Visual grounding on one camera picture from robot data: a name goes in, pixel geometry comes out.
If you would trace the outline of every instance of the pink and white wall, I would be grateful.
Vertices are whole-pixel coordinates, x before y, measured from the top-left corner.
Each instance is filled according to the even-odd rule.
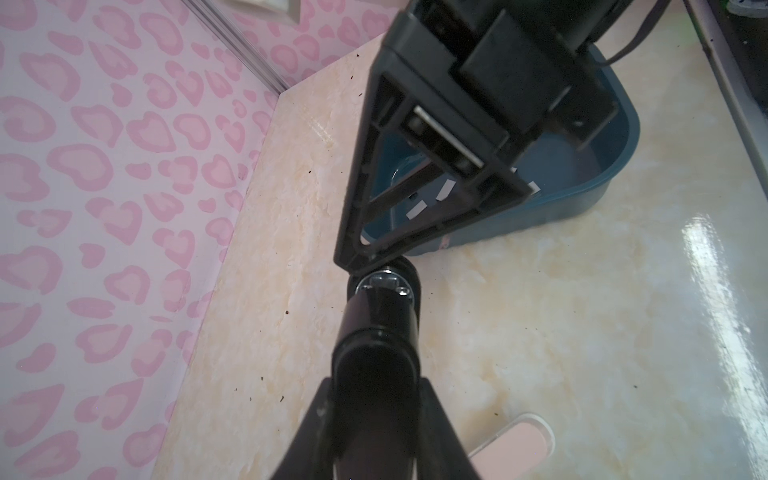
[[[275,103],[179,0],[0,0],[0,478],[149,478]]]
[[[384,33],[398,11],[360,0],[302,0],[301,23],[289,27],[222,9],[291,86]]]

